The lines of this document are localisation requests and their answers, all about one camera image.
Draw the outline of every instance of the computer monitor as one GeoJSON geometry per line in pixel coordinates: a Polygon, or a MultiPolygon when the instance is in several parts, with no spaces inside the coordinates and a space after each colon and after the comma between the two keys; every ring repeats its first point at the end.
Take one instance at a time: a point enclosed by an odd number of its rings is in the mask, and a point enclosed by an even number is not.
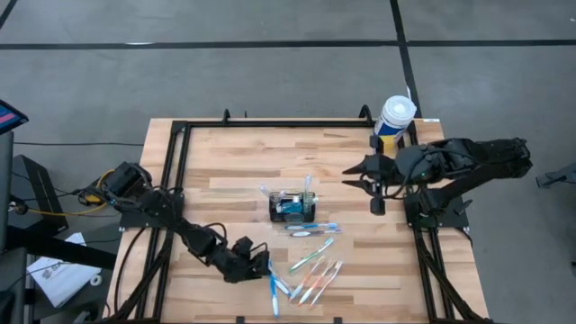
{"type": "Polygon", "coordinates": [[[16,110],[5,101],[0,100],[0,135],[28,121],[25,114],[16,110]]]}

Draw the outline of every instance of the gray floor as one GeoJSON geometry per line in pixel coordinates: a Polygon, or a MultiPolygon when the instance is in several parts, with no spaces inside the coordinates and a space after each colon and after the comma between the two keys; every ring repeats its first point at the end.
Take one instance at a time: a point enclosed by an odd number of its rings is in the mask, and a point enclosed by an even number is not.
{"type": "MultiPolygon", "coordinates": [[[[7,0],[0,0],[5,6],[7,0]]],[[[572,0],[400,0],[409,40],[576,39],[572,0]]],[[[19,0],[0,43],[395,39],[388,1],[19,0]]],[[[410,49],[424,117],[447,137],[522,137],[534,168],[474,190],[469,215],[490,315],[576,318],[576,191],[534,177],[576,161],[574,47],[410,49]]],[[[151,117],[354,116],[405,92],[397,49],[0,51],[0,98],[28,113],[16,140],[142,142],[151,117]]],[[[64,189],[139,148],[17,147],[64,189]]],[[[64,201],[74,210],[74,199],[64,201]]],[[[88,230],[115,219],[69,219],[88,230]]]]}

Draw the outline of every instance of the wooden table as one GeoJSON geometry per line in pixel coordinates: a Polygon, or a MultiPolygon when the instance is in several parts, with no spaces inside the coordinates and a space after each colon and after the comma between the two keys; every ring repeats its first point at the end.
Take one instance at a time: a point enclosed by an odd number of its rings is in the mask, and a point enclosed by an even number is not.
{"type": "MultiPolygon", "coordinates": [[[[155,185],[161,178],[171,123],[171,119],[154,119],[149,125],[140,163],[152,174],[155,185]]],[[[416,126],[420,142],[444,137],[437,120],[416,120],[416,126]]],[[[231,244],[245,235],[255,244],[268,242],[279,275],[294,286],[307,268],[295,275],[288,275],[288,268],[321,246],[326,238],[288,237],[282,225],[269,221],[268,202],[259,192],[259,185],[301,191],[304,177],[312,174],[311,189],[319,197],[317,221],[337,222],[344,231],[334,236],[336,242],[327,250],[327,256],[342,259],[344,265],[319,305],[298,307],[279,292],[280,321],[332,322],[334,317],[342,317],[344,322],[428,322],[414,238],[406,225],[401,202],[388,201],[386,215],[374,216],[369,212],[370,197],[364,191],[340,183],[356,178],[342,175],[343,170],[362,161],[365,154],[372,154],[368,146],[370,131],[192,131],[184,180],[184,216],[189,221],[224,223],[231,244]]],[[[136,232],[130,229],[122,236],[113,283],[136,232]]],[[[130,253],[121,280],[120,304],[141,278],[149,233],[147,229],[130,253]]],[[[440,241],[449,279],[473,310],[488,316],[470,242],[452,229],[442,229],[440,241]]],[[[437,312],[443,316],[436,280],[433,285],[437,312]]],[[[155,281],[149,290],[147,316],[152,313],[156,287],[155,281]]],[[[245,316],[247,322],[274,321],[269,280],[224,283],[216,268],[201,265],[176,238],[162,322],[234,322],[237,316],[245,316]]]]}

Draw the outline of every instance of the paper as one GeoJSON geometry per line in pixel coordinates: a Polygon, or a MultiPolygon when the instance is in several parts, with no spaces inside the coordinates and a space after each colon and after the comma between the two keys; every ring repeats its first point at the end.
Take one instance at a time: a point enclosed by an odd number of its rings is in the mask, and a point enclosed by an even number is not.
{"type": "MultiPolygon", "coordinates": [[[[72,234],[66,242],[86,245],[82,233],[72,234]]],[[[28,266],[28,272],[56,308],[64,305],[90,281],[90,278],[102,271],[101,268],[93,266],[61,264],[61,262],[63,261],[43,256],[28,266]]]]}

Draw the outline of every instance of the robotic arm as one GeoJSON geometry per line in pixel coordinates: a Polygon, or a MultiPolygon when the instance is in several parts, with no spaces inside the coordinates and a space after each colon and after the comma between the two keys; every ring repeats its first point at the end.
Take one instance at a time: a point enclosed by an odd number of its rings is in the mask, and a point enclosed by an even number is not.
{"type": "Polygon", "coordinates": [[[524,139],[496,139],[472,141],[470,139],[444,139],[419,146],[402,148],[396,159],[382,155],[382,142],[372,136],[376,154],[344,171],[360,174],[357,181],[344,181],[347,185],[364,189],[373,199],[371,212],[384,214],[384,198],[396,198],[407,185],[418,185],[416,194],[420,212],[426,215],[440,213],[454,198],[492,179],[519,178],[532,167],[530,152],[524,139]],[[454,180],[437,189],[426,185],[443,179],[454,180]],[[387,194],[388,187],[399,185],[395,193],[387,194]]]}
{"type": "Polygon", "coordinates": [[[206,226],[193,224],[182,216],[184,193],[182,188],[153,187],[150,174],[137,164],[122,163],[106,178],[94,182],[85,189],[86,194],[108,202],[119,212],[141,212],[162,223],[180,236],[188,251],[204,265],[214,265],[224,275],[224,281],[238,283],[270,275],[269,252],[253,257],[248,237],[239,239],[232,249],[228,248],[226,228],[221,223],[206,226]],[[213,226],[221,226],[223,236],[213,226]]]}

